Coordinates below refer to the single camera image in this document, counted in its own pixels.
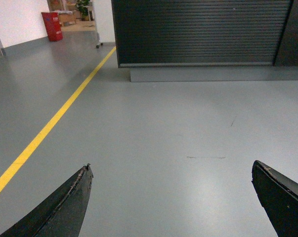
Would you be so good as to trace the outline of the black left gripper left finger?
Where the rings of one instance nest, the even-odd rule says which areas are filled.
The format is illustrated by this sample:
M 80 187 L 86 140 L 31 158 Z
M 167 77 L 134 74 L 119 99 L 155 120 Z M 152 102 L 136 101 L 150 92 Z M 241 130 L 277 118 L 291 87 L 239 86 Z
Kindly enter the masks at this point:
M 87 210 L 93 173 L 83 166 L 1 237 L 77 237 Z

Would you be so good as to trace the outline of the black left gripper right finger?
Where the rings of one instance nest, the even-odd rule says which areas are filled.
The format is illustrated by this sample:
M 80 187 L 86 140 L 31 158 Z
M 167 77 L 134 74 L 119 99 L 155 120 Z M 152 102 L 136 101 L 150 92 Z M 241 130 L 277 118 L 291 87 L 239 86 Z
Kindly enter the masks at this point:
M 256 160 L 252 184 L 279 237 L 298 237 L 298 183 Z

